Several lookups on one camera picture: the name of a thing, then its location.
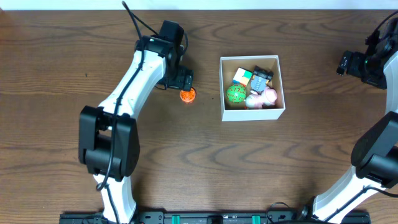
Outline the orange round plastic toy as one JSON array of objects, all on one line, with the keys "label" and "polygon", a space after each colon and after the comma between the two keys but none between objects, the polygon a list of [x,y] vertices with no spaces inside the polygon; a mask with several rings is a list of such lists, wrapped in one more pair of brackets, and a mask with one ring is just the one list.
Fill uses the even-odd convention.
[{"label": "orange round plastic toy", "polygon": [[193,101],[196,98],[196,90],[191,87],[191,89],[189,91],[184,91],[181,90],[180,91],[180,99],[184,102],[184,103],[193,103]]}]

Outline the green ball with red numbers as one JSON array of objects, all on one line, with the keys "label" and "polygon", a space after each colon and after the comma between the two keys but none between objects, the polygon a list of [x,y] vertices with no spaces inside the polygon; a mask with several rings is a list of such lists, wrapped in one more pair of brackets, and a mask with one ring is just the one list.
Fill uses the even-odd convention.
[{"label": "green ball with red numbers", "polygon": [[232,84],[225,93],[226,104],[231,109],[243,108],[246,97],[246,87],[242,84]]}]

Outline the multicoloured puzzle cube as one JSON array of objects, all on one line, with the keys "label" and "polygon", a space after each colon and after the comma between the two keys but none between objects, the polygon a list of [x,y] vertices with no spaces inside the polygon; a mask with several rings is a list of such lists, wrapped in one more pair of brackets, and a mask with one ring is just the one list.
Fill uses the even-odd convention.
[{"label": "multicoloured puzzle cube", "polygon": [[247,86],[253,74],[249,70],[239,67],[233,77],[233,84]]}]

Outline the pink and white duck figure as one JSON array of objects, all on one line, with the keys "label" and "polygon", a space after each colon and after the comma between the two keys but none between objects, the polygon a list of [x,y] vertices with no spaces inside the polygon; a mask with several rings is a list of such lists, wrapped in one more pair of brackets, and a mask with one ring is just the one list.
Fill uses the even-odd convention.
[{"label": "pink and white duck figure", "polygon": [[277,92],[267,86],[261,93],[251,90],[244,102],[248,109],[261,110],[263,106],[274,106],[277,98]]}]

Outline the grey and yellow toy truck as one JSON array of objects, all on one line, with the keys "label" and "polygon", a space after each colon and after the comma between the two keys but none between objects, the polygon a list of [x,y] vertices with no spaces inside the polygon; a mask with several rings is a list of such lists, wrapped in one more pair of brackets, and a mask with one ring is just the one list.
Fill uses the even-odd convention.
[{"label": "grey and yellow toy truck", "polygon": [[260,93],[263,92],[267,84],[272,80],[274,73],[271,70],[265,70],[261,67],[255,66],[253,70],[253,77],[251,81],[251,89]]}]

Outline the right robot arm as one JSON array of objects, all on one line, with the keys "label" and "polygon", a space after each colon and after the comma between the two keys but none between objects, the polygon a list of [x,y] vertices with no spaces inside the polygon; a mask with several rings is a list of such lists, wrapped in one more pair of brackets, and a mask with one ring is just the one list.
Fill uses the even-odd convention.
[{"label": "right robot arm", "polygon": [[397,18],[388,16],[365,40],[365,53],[345,51],[337,74],[348,74],[386,91],[385,115],[354,145],[351,166],[302,210],[302,220],[341,223],[376,193],[390,196],[397,185]]}]

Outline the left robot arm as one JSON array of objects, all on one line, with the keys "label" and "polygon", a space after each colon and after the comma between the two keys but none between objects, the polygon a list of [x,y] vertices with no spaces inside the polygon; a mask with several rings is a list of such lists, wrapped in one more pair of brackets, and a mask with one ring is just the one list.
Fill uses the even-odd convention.
[{"label": "left robot arm", "polygon": [[186,49],[181,37],[144,36],[131,65],[113,92],[97,107],[85,106],[79,117],[78,158],[97,182],[103,223],[132,223],[136,202],[131,175],[140,153],[137,119],[152,89],[188,91],[193,72],[180,65]]}]

